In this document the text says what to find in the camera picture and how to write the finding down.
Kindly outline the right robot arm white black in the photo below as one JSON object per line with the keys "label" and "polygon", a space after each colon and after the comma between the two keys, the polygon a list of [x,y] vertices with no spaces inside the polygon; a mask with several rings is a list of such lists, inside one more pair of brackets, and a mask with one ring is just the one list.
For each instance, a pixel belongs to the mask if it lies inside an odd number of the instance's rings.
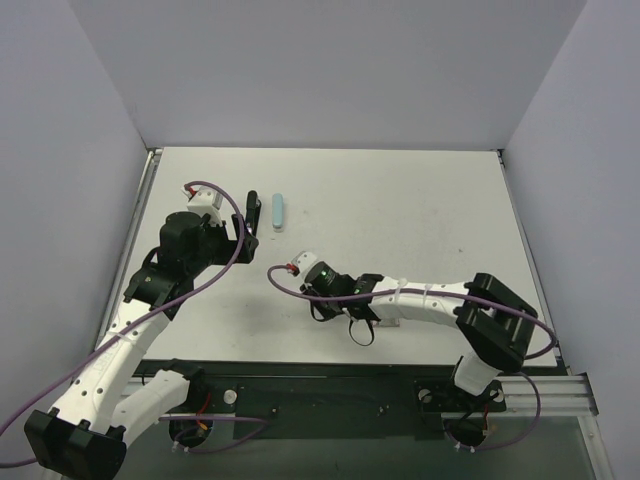
{"label": "right robot arm white black", "polygon": [[527,359],[551,351],[555,335],[537,311],[495,276],[478,273],[455,284],[419,284],[381,274],[353,278],[324,261],[303,270],[300,292],[310,301],[314,320],[346,315],[349,323],[374,325],[414,320],[461,332],[471,351],[458,362],[447,383],[449,402],[468,409],[500,373],[518,373]]}

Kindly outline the staple box tray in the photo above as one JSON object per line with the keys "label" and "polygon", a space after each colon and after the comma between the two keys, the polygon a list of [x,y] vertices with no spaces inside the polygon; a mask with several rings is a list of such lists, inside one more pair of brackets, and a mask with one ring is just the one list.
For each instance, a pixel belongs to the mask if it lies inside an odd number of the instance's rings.
{"label": "staple box tray", "polygon": [[395,328],[399,327],[401,323],[400,319],[383,319],[377,324],[379,328]]}

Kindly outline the black stapler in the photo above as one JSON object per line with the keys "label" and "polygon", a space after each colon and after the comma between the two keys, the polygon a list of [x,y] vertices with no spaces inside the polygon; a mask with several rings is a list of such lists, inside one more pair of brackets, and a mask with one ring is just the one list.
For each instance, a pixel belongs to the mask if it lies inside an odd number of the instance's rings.
{"label": "black stapler", "polygon": [[250,190],[246,197],[245,226],[246,230],[252,236],[257,233],[259,219],[261,214],[261,200],[255,190]]}

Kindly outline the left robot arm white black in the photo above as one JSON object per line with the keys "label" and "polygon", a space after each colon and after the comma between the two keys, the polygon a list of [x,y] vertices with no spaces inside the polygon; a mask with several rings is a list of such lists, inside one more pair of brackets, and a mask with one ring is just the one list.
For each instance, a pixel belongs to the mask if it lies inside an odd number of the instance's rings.
{"label": "left robot arm white black", "polygon": [[120,395],[182,303],[199,293],[196,278],[211,266],[227,272],[253,260],[258,240],[241,215],[233,214],[232,221],[234,239],[214,207],[167,216],[158,246],[123,293],[124,305],[145,307],[147,313],[138,320],[114,320],[87,362],[71,374],[66,392],[26,420],[24,433],[40,466],[70,479],[112,479],[128,447],[161,416],[206,404],[202,369],[181,360],[169,361],[127,399]]}

